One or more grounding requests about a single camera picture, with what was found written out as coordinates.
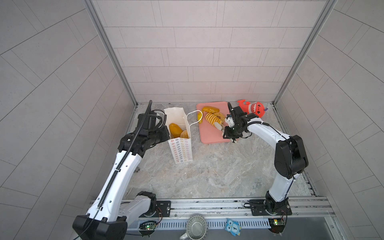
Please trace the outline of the spiral twisted bread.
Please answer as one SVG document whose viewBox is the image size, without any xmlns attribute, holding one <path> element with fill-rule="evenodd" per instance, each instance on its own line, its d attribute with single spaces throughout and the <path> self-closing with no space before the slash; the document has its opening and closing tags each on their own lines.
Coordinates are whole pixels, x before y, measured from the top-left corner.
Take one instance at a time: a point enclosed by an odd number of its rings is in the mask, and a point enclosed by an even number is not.
<svg viewBox="0 0 384 240">
<path fill-rule="evenodd" d="M 206 113 L 205 119 L 208 123 L 210 123 L 214 127 L 222 125 L 222 120 L 212 113 Z"/>
</svg>

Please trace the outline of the long oval bread loaf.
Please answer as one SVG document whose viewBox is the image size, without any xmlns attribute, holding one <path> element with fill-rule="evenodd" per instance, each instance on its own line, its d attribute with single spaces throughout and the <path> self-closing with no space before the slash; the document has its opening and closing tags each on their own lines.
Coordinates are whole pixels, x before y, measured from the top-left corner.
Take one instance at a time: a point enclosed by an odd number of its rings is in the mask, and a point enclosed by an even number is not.
<svg viewBox="0 0 384 240">
<path fill-rule="evenodd" d="M 179 138 L 183 132 L 181 127 L 179 127 L 177 124 L 171 123 L 169 125 L 169 130 L 172 135 L 172 138 Z"/>
</svg>

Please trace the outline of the white printed paper bag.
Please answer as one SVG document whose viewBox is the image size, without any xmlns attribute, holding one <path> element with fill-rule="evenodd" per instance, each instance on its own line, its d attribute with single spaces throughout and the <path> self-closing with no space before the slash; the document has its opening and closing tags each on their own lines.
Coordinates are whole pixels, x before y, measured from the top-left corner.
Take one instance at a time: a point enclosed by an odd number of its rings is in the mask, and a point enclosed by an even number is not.
<svg viewBox="0 0 384 240">
<path fill-rule="evenodd" d="M 181 127 L 183 131 L 187 130 L 189 135 L 189 139 L 183 139 L 180 137 L 172 138 L 170 133 L 170 140 L 168 140 L 168 143 L 171 148 L 175 163 L 180 164 L 193 161 L 191 126 L 197 124 L 198 120 L 194 121 L 193 123 L 189 123 L 188 117 L 194 113 L 202 111 L 195 110 L 186 114 L 183 108 L 174 107 L 164 109 L 164 112 L 167 115 L 166 126 L 168 127 L 168 130 L 169 125 L 174 123 Z"/>
</svg>

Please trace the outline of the small bread roll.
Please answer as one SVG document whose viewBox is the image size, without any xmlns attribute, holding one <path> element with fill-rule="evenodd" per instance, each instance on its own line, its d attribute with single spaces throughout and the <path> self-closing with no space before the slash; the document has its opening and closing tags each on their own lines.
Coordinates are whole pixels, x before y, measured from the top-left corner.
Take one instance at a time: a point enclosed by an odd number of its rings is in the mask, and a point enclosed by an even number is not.
<svg viewBox="0 0 384 240">
<path fill-rule="evenodd" d="M 187 130 L 182 131 L 180 134 L 180 138 L 189 139 L 188 131 Z"/>
</svg>

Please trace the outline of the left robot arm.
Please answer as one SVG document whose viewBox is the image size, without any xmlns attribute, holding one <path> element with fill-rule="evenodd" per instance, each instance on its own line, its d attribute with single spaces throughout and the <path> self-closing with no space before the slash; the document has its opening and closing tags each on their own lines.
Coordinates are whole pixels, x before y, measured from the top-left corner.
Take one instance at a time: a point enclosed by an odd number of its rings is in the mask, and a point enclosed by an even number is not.
<svg viewBox="0 0 384 240">
<path fill-rule="evenodd" d="M 85 215 L 76 216 L 73 229 L 78 240 L 122 240 L 128 226 L 140 216 L 158 213 L 154 193 L 141 191 L 121 210 L 122 200 L 134 171 L 147 150 L 169 140 L 167 116 L 148 107 L 139 114 L 132 133 L 121 138 L 115 163 L 95 202 Z"/>
</svg>

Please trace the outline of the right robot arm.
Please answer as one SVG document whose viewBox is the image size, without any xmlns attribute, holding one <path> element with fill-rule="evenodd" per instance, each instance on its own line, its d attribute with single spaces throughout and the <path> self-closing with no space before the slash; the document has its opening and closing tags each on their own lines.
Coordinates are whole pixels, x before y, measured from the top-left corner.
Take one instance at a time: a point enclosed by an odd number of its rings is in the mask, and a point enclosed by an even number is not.
<svg viewBox="0 0 384 240">
<path fill-rule="evenodd" d="M 277 175 L 272 187 L 267 191 L 265 200 L 250 200 L 244 204 L 254 216 L 269 214 L 288 216 L 292 214 L 288 202 L 288 192 L 309 165 L 303 139 L 298 135 L 284 134 L 264 122 L 256 114 L 245 113 L 240 107 L 228 103 L 230 113 L 226 117 L 228 126 L 223 129 L 223 138 L 234 143 L 243 138 L 243 133 L 255 134 L 275 150 L 274 166 Z"/>
</svg>

